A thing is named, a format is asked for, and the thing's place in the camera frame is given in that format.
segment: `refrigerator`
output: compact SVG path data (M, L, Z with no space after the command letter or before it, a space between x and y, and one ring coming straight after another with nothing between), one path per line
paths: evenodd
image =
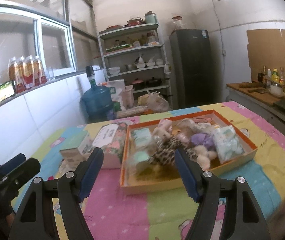
M212 63L208 31L175 30L169 39L179 109L215 103L218 73Z

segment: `colorful bedsheet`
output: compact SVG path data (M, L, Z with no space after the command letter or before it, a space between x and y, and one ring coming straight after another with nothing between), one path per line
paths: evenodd
M146 122L209 109L230 120L258 146L254 160L221 177L234 180L237 176L243 176L269 221L274 214L285 209L285 137L262 117L236 102L226 102L129 119L135 123ZM81 130L88 130L94 137L100 127L108 123L60 129L52 134L33 155L41 163L38 176L44 179L59 178L62 175L58 173L62 161L59 149L65 138ZM82 203L85 220L95 240L185 238L198 204L188 197L184 188L126 196L119 187L119 177L119 169L101 170L91 195ZM15 210L28 186L25 185L13 201ZM219 238L224 209L222 199L212 240ZM54 210L60 239L68 239L57 200L54 200Z

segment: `metal screw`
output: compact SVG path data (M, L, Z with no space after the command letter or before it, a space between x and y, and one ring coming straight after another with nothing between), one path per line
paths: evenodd
M240 183L244 183L245 182L245 179L243 177L238 177L237 180Z
M37 184L41 182L41 178L40 177L37 177L37 178L34 178L34 183Z
M210 178L212 175L213 175L213 174L212 174L210 171L205 171L205 172L204 172L204 176L205 176L206 178Z
M74 173L72 172L72 171L68 171L67 173L66 173L66 177L67 178L72 178L74 176Z

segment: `wooden cutting board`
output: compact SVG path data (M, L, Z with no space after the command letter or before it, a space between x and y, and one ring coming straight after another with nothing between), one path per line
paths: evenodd
M278 102L280 100L279 98L274 97L271 93L264 93L264 94L260 94L258 92L248 93L247 92L248 88L239 88L239 84L245 84L245 83L232 83L232 84L227 84L226 86L234 90L237 90L241 93L244 93L245 95L250 96L269 106L273 106L275 102Z

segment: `blue water bottle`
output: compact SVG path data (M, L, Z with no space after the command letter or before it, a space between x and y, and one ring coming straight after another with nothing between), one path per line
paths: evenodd
M114 104L110 90L105 86L97 86L92 66L86 67L91 88L80 98L80 107L87 123L116 119Z

